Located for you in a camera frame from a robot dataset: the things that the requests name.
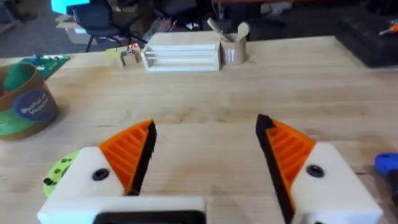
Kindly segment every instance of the wooden tabletop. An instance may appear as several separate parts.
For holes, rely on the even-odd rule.
[[[213,73],[120,70],[102,53],[72,55],[47,81],[58,120],[0,142],[2,222],[38,223],[42,180],[58,159],[154,118],[143,195],[204,195],[210,223],[283,224],[254,130],[263,113],[332,142],[382,205],[381,223],[397,223],[372,168],[377,154],[397,151],[397,71],[367,69],[333,37],[250,42],[248,54]]]

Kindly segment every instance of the wooden spoon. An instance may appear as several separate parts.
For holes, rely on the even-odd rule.
[[[212,18],[209,18],[209,19],[207,20],[207,24],[209,24],[210,28],[211,28],[214,32],[216,32],[216,33],[219,35],[219,37],[221,37],[221,39],[222,39],[223,41],[225,41],[225,42],[232,42],[232,41],[230,41],[230,40],[223,34],[223,31],[218,27],[217,23],[216,23]]]
[[[250,27],[247,22],[242,22],[238,26],[238,35],[236,36],[235,42],[241,41],[245,36],[249,34]]]

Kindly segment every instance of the green mat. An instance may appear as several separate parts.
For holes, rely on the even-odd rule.
[[[44,80],[48,79],[65,62],[70,59],[68,56],[61,57],[42,57],[42,58],[24,58],[20,62],[31,63],[35,65]]]

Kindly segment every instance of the white dish rack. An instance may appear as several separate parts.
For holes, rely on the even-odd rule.
[[[141,51],[147,72],[220,70],[220,38],[214,32],[156,33]]]

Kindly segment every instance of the orange gripper pad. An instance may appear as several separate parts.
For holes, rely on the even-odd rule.
[[[315,145],[315,140],[276,120],[274,128],[266,130],[285,188],[290,191],[293,181]]]
[[[152,123],[153,120],[150,119],[135,124],[98,146],[122,183],[125,194],[130,194],[132,191],[134,176],[142,159],[149,126]]]

